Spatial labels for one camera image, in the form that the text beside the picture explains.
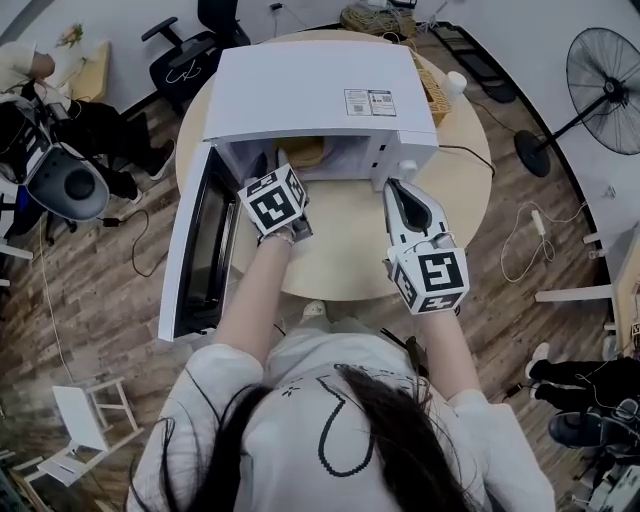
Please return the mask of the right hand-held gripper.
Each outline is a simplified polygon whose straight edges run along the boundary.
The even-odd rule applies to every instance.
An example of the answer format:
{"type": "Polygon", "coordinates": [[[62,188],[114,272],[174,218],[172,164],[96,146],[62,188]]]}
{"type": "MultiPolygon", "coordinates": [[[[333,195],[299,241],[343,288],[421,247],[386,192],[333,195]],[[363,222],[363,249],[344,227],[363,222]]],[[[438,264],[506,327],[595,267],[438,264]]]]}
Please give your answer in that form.
{"type": "Polygon", "coordinates": [[[470,289],[466,254],[456,244],[443,208],[406,182],[417,173],[415,160],[400,161],[399,179],[389,178],[383,187],[390,239],[384,264],[413,315],[454,310],[470,289]]]}

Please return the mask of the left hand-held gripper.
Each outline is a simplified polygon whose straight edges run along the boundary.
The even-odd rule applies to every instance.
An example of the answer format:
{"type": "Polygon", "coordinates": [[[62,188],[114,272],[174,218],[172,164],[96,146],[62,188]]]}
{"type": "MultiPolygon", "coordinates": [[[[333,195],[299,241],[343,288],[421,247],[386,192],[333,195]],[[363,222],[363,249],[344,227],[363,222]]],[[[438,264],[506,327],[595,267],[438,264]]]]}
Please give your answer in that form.
{"type": "Polygon", "coordinates": [[[293,230],[295,242],[313,235],[305,214],[307,190],[291,167],[283,148],[276,151],[277,169],[239,191],[239,198],[262,237],[283,227],[293,230]]]}

